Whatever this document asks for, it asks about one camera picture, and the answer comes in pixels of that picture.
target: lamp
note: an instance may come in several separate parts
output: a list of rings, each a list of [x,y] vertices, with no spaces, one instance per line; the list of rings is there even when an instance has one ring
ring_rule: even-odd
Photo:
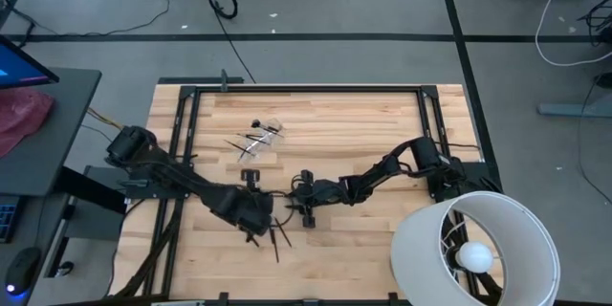
[[[491,267],[492,254],[478,242],[450,248],[448,251],[455,249],[451,254],[443,252],[442,227],[453,210],[478,224],[499,252],[504,286],[498,305],[553,305],[560,267],[550,234],[517,201],[488,191],[419,209],[398,226],[391,244],[391,266],[400,289],[413,305],[483,305],[457,283],[450,267],[454,263],[482,273]]]

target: wooden tabletop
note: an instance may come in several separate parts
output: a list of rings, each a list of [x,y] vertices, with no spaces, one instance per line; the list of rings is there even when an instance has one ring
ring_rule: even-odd
[[[180,87],[158,85],[151,105],[147,128],[166,149]],[[448,141],[476,144],[462,86],[437,87]],[[433,124],[431,104],[427,107]],[[339,176],[365,172],[399,143],[423,136],[418,109],[416,96],[402,93],[206,93],[198,112],[194,168],[213,182],[234,184],[244,183],[241,169],[256,168],[265,190],[289,192],[292,178],[302,169],[311,170],[316,179],[336,181]],[[236,142],[236,134],[248,133],[254,119],[279,120],[285,138],[252,163],[240,164],[239,152],[226,140]],[[179,152],[184,145],[185,135]],[[451,153],[464,162],[480,159],[477,148],[452,147]],[[414,165],[410,152],[401,158]],[[261,248],[247,244],[243,232],[212,215],[192,196],[184,208],[171,298],[216,299],[220,292],[229,292],[232,299],[386,299],[390,292],[405,298],[391,272],[391,238],[407,215],[432,203],[426,180],[401,176],[377,187],[366,202],[354,207],[315,208],[315,229],[303,228],[296,213],[284,227],[292,248],[277,232],[280,263],[276,263],[268,234],[257,237]],[[157,204],[146,201],[125,219],[111,293],[125,285],[148,254]],[[275,200],[274,216],[279,221],[289,215],[286,204],[284,199]],[[474,224],[469,225],[469,236],[494,250]],[[158,267],[164,266],[164,259],[163,253]],[[157,270],[154,290],[160,289],[162,270]],[[498,260],[492,275],[502,281]]]

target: light bulb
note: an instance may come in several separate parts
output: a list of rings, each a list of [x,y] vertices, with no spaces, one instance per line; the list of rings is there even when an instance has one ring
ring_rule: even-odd
[[[493,265],[491,250],[480,242],[468,242],[455,256],[457,263],[472,273],[486,273]]]

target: pink fabric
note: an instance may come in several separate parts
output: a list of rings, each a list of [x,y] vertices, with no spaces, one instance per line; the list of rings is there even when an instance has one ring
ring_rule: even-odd
[[[29,87],[0,90],[0,158],[40,128],[53,103]]]

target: computer screen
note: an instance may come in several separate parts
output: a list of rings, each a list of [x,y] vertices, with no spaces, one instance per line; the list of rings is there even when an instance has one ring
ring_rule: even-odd
[[[0,36],[0,89],[58,81],[57,76]]]

